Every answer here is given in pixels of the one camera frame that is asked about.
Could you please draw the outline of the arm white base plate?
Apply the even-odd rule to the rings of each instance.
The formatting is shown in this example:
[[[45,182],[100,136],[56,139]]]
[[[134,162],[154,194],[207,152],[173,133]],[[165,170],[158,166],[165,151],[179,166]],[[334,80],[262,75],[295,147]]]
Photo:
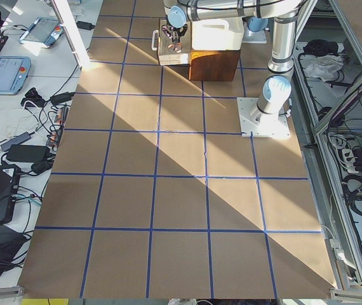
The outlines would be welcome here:
[[[258,98],[238,97],[238,113],[243,137],[289,139],[290,129],[283,108],[276,114],[264,114],[257,107]]]
[[[245,29],[242,43],[266,44],[267,38],[265,35],[265,30],[262,30],[260,32],[250,32],[247,29]]]

